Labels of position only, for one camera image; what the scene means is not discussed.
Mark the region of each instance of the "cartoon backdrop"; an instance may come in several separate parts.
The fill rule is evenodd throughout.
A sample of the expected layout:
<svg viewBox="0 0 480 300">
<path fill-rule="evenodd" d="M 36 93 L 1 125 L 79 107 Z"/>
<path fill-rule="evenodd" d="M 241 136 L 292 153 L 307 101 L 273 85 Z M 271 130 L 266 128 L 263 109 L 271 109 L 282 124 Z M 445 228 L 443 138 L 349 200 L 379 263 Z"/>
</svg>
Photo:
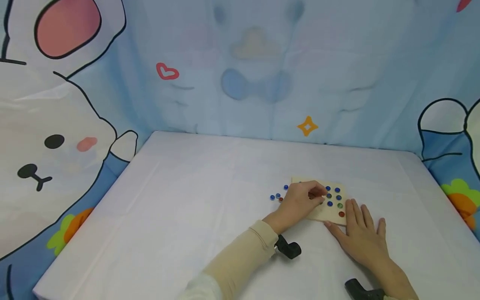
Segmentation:
<svg viewBox="0 0 480 300">
<path fill-rule="evenodd" d="M 154 130 L 411 151 L 477 237 L 480 1 L 4 0 L 0 299 Z"/>
</svg>

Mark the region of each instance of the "square wooden board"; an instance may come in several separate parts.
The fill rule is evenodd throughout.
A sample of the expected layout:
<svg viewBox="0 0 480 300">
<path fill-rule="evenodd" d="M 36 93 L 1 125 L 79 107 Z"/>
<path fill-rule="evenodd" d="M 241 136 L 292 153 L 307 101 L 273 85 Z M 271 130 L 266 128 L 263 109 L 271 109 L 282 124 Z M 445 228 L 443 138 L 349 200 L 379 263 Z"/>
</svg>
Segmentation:
<svg viewBox="0 0 480 300">
<path fill-rule="evenodd" d="M 337 225 L 346 226 L 347 219 L 345 217 L 345 200 L 348 199 L 348 195 L 346 193 L 345 187 L 336 182 L 330 182 L 325 180 L 317 180 L 317 179 L 309 179 L 305 177 L 292 177 L 292 183 L 301 182 L 301 181 L 311 181 L 316 180 L 321 185 L 330 187 L 330 191 L 328 193 L 332 195 L 331 198 L 327 198 L 326 196 L 325 201 L 317 206 L 308 216 L 307 219 L 315 220 L 320 222 L 330 221 Z M 335 188 L 340 188 L 340 192 L 335 192 Z"/>
</svg>

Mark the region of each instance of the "forearm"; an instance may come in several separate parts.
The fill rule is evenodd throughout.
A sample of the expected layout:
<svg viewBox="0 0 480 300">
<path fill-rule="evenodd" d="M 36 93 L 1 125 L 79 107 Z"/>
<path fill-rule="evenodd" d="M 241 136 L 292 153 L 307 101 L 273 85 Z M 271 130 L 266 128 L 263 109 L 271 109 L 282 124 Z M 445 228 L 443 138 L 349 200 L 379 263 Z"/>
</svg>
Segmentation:
<svg viewBox="0 0 480 300">
<path fill-rule="evenodd" d="M 419 300 L 407 275 L 393 261 L 388 261 L 372 271 L 387 296 L 398 300 Z"/>
<path fill-rule="evenodd" d="M 224 300 L 234 299 L 250 275 L 275 253 L 278 235 L 257 221 L 223 249 L 204 269 L 220 286 Z"/>
</svg>

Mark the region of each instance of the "black clamp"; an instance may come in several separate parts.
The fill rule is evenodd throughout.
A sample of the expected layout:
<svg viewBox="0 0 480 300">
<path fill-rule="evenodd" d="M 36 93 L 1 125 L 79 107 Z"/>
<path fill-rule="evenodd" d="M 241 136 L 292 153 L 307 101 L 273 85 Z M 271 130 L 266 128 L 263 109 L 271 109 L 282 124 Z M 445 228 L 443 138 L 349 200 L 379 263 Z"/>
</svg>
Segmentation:
<svg viewBox="0 0 480 300">
<path fill-rule="evenodd" d="M 347 281 L 345 288 L 353 300 L 383 300 L 385 296 L 385 292 L 381 288 L 365 290 L 355 278 Z"/>
<path fill-rule="evenodd" d="M 275 248 L 277 248 L 278 251 L 283 253 L 289 259 L 294 259 L 301 254 L 300 245 L 295 242 L 290 244 L 287 243 L 282 235 L 278 236 L 278 241 L 275 243 Z"/>
<path fill-rule="evenodd" d="M 294 259 L 301 254 L 300 245 L 295 242 L 287 243 L 282 235 L 278 236 L 275 248 L 289 259 Z M 385 292 L 381 288 L 365 290 L 356 278 L 347 281 L 345 289 L 353 300 L 383 300 L 385 296 Z"/>
</svg>

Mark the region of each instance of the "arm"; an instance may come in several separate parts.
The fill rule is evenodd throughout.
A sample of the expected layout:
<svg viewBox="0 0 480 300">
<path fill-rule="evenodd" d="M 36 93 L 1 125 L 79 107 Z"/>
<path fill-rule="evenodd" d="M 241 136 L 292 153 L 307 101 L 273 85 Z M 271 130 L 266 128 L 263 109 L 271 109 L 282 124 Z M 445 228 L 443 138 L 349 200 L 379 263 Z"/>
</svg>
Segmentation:
<svg viewBox="0 0 480 300">
<path fill-rule="evenodd" d="M 372 216 L 365 205 L 360 208 L 355 199 L 347 200 L 345 211 L 347 234 L 337 225 L 325 223 L 343 250 L 375 275 L 388 296 L 385 299 L 419 300 L 405 272 L 388 255 L 385 219 L 380 219 L 375 231 Z"/>
<path fill-rule="evenodd" d="M 179 299 L 235 299 L 251 274 L 275 253 L 278 235 L 305 218 L 326 194 L 316 181 L 291 184 L 280 207 L 224 248 Z"/>
</svg>

